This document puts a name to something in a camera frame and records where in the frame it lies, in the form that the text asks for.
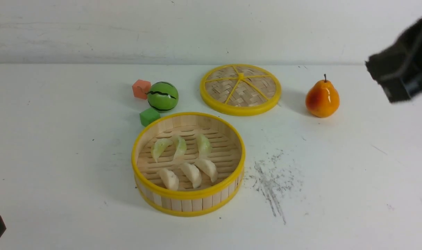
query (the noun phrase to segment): bamboo steamer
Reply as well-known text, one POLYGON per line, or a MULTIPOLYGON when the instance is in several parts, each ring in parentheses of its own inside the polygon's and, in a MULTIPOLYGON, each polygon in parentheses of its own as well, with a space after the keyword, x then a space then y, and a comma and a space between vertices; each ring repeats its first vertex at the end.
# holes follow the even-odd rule
POLYGON ((132 167, 135 183, 143 199, 155 209, 176 216, 198 216, 213 212, 230 201, 243 180, 245 147, 236 129, 229 123, 209 114, 184 112, 163 117, 146 127, 138 136, 132 149, 132 167), (218 180, 211 183, 202 174, 201 190, 192 190, 192 184, 177 169, 179 163, 193 164, 198 158, 196 136, 205 135, 212 145, 208 156, 217 167, 218 180), (167 147, 156 163, 151 147, 159 138, 171 138, 178 134, 187 143, 182 158, 173 160, 175 146, 167 147), (168 190, 157 171, 167 168, 179 177, 183 190, 168 190))
POLYGON ((214 110, 233 116, 269 111, 282 93, 276 77, 252 65, 224 65, 209 71, 200 82, 203 101, 214 110))

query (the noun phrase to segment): toy food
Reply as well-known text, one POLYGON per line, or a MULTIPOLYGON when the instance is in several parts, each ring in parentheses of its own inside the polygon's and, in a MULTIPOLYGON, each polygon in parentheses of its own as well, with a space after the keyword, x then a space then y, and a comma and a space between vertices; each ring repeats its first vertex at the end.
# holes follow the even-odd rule
POLYGON ((179 93, 176 87, 169 82, 160 81, 149 89, 148 103, 159 112, 168 112, 179 102, 179 93))
POLYGON ((132 84, 132 92, 134 93, 134 96, 144 100, 147 99, 146 92, 148 92, 150 88, 151 82, 149 81, 143 81, 139 79, 134 84, 132 84))
POLYGON ((198 159, 195 161, 194 165, 211 178, 211 183, 217 181, 217 168, 212 161, 207 159, 198 159))
POLYGON ((186 178, 192 183, 192 188, 197 188, 202 183, 202 174, 199 169, 189 163, 182 163, 180 169, 186 175, 186 178))
POLYGON ((172 141, 167 138, 158 139, 151 148, 152 158, 156 161, 159 159, 160 155, 165 151, 165 149, 172 144, 172 141))
POLYGON ((168 169, 159 170, 160 178, 163 181, 165 187, 169 190, 178 190, 179 189, 179 178, 174 172, 168 169))
POLYGON ((198 112, 184 112, 162 117, 144 128, 134 143, 131 153, 135 184, 143 199, 155 209, 176 216, 199 216, 213 212, 228 203, 240 190, 243 182, 245 146, 240 134, 220 117, 198 112), (214 183, 199 170, 202 183, 193 188, 191 181, 179 169, 181 163, 194 164, 197 160, 197 136, 203 133, 213 146, 207 159, 217 168, 219 176, 214 183), (155 162, 151 148, 155 138, 173 140, 174 135, 185 139, 187 150, 173 159, 175 147, 169 146, 155 162), (169 190, 163 184, 160 169, 169 169, 179 178, 178 190, 169 190))
POLYGON ((329 117, 339 108, 338 91, 327 80, 326 74, 324 77, 308 91, 305 99, 308 111, 320 118, 329 117))
POLYGON ((186 152, 186 141, 182 136, 175 134, 172 137, 172 140, 174 141, 174 145, 176 145, 176 152, 174 153, 174 159, 178 158, 179 156, 182 156, 186 152))
POLYGON ((230 64, 212 69, 200 81, 200 96, 212 109, 233 116, 269 111, 282 93, 276 77, 253 65, 230 64))
POLYGON ((206 158, 211 152, 211 143, 203 134, 197 136, 197 145, 199 146, 199 158, 206 158))
POLYGON ((140 123, 145 127, 157 119, 160 119, 160 114, 153 108, 146 109, 140 113, 140 123))

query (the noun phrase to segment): yellow spoke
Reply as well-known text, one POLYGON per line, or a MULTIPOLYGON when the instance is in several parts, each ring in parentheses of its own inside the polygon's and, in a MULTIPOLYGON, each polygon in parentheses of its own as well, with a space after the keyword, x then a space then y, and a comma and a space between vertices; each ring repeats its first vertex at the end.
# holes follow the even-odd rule
POLYGON ((262 93, 262 91, 260 91, 256 86, 254 86, 254 84, 252 84, 251 82, 249 82, 249 81, 247 81, 247 80, 245 80, 245 79, 242 79, 242 81, 244 81, 246 84, 248 84, 249 86, 251 86, 255 91, 257 91, 257 92, 259 92, 259 94, 261 95, 261 96, 263 96, 263 98, 265 98, 266 100, 269 100, 263 93, 262 93))
POLYGON ((220 80, 234 80, 237 79, 237 77, 224 77, 224 78, 217 78, 217 79, 212 79, 212 80, 206 80, 205 82, 210 82, 210 81, 220 81, 220 80))
POLYGON ((234 65, 231 65, 234 69, 234 72, 236 72, 236 74, 239 74, 239 72, 236 70, 236 67, 234 65))
POLYGON ((228 101, 230 101, 230 97, 231 97, 231 95, 233 95, 233 93, 234 93, 234 91, 236 90, 236 87, 237 87, 237 85, 239 84, 239 82, 240 82, 240 80, 238 80, 238 81, 236 82, 236 84, 234 85, 233 89, 231 90, 230 94, 228 95, 227 100, 225 101, 225 104, 227 104, 227 103, 228 103, 228 101))
POLYGON ((262 76, 245 76, 245 78, 253 78, 253 77, 271 77, 268 75, 262 75, 262 76))

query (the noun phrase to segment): watermelon stripe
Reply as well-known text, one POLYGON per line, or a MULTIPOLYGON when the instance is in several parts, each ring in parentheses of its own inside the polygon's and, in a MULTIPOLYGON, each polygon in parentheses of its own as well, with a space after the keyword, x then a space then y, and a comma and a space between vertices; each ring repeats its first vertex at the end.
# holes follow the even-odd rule
POLYGON ((151 108, 153 108, 153 109, 155 109, 157 111, 170 111, 171 109, 173 109, 173 108, 171 108, 171 109, 158 109, 158 108, 152 106, 151 103, 149 104, 149 106, 151 106, 151 108))
POLYGON ((162 93, 160 91, 150 91, 150 92, 146 93, 146 95, 148 95, 148 94, 152 94, 152 95, 154 95, 154 94, 166 95, 166 96, 169 96, 170 98, 176 99, 174 96, 172 96, 172 95, 170 95, 168 93, 162 93))
POLYGON ((169 82, 165 82, 165 81, 160 81, 161 83, 165 83, 165 84, 168 84, 169 86, 171 86, 171 87, 174 87, 174 85, 172 85, 172 84, 170 84, 169 82))

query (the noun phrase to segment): white wall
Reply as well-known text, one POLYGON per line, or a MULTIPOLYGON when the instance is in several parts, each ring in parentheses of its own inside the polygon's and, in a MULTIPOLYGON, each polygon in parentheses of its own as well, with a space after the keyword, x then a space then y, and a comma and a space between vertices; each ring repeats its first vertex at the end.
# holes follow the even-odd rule
POLYGON ((0 62, 363 63, 422 0, 0 0, 0 62))

